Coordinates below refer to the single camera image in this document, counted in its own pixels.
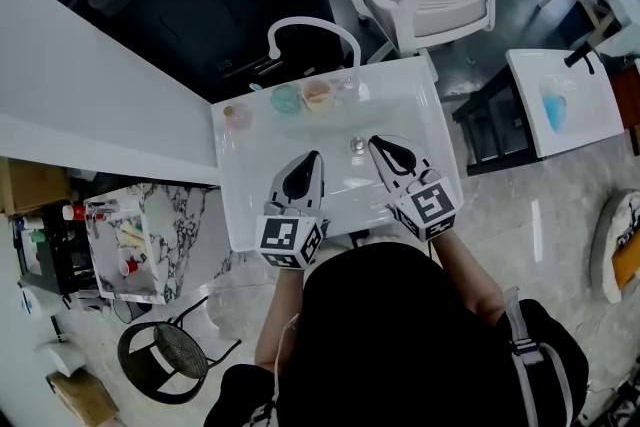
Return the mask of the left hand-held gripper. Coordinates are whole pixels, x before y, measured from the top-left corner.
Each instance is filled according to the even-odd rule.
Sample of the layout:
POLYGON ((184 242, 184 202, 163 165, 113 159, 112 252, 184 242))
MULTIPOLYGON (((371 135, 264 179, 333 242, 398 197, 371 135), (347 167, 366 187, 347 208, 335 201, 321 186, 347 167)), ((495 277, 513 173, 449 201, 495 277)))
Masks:
POLYGON ((322 210, 324 161, 311 151, 290 161, 272 181, 256 221, 255 250, 271 267, 305 270, 330 224, 322 210))

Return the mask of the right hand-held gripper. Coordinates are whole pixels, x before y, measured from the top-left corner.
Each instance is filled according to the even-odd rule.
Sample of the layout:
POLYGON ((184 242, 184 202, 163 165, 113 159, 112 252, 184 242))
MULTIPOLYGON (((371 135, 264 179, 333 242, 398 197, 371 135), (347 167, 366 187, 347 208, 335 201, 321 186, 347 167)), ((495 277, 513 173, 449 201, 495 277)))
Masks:
POLYGON ((373 135, 369 151, 388 192, 397 193, 401 186, 408 186, 391 203, 399 223, 421 242, 453 228, 459 203, 449 179, 418 180, 432 168, 422 147, 397 135, 373 135))

